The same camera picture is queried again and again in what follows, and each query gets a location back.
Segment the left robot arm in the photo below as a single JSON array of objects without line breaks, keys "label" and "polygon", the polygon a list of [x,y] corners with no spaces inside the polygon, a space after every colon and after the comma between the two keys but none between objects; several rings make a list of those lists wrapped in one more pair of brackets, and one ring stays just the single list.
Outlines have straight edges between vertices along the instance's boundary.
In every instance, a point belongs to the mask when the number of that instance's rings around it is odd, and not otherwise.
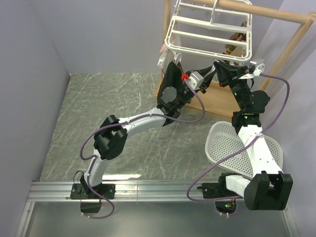
[{"label": "left robot arm", "polygon": [[87,198],[97,198],[101,194],[102,177],[108,162],[122,153],[127,139],[178,121],[182,108],[198,92],[206,92],[215,73],[214,66],[184,72],[180,63],[170,62],[158,89],[157,105],[153,109],[127,118],[108,116],[91,136],[94,139],[94,152],[88,157],[91,161],[88,170],[80,178],[82,193]]}]

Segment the black striped underwear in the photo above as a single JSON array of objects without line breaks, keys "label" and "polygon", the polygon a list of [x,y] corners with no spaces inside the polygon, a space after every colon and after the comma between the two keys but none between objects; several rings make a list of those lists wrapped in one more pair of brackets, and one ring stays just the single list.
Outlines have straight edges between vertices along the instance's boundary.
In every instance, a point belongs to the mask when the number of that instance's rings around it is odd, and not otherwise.
[{"label": "black striped underwear", "polygon": [[176,89],[179,89],[182,87],[182,73],[183,68],[180,62],[175,64],[173,61],[170,62],[167,66],[166,72],[164,74],[164,77],[162,79],[160,88],[164,90],[165,88],[172,86]]}]

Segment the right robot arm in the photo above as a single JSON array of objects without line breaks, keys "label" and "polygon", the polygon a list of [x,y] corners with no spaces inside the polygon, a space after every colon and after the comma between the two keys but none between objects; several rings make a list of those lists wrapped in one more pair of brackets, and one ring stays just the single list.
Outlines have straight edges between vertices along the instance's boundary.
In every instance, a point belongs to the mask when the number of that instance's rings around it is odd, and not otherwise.
[{"label": "right robot arm", "polygon": [[284,210],[293,180],[273,158],[260,122],[260,114],[265,111],[270,97],[263,90],[252,91],[246,81],[260,76],[264,64],[234,66],[216,61],[214,67],[219,85],[230,88],[240,108],[233,113],[232,126],[245,146],[253,171],[251,180],[223,173],[219,177],[218,193],[225,198],[233,193],[243,197],[249,210]]}]

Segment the white plastic clip hanger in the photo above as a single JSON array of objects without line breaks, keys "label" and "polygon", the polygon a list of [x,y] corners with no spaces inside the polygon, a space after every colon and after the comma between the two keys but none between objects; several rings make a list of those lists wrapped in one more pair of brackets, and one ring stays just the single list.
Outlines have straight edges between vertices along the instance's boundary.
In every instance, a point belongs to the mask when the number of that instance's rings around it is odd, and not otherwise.
[{"label": "white plastic clip hanger", "polygon": [[[190,54],[243,64],[252,57],[252,23],[251,13],[220,7],[219,1],[178,0],[164,42],[176,51],[176,60],[181,54]],[[246,33],[246,41],[229,40],[236,32]],[[241,46],[243,56],[225,55],[226,44]]]}]

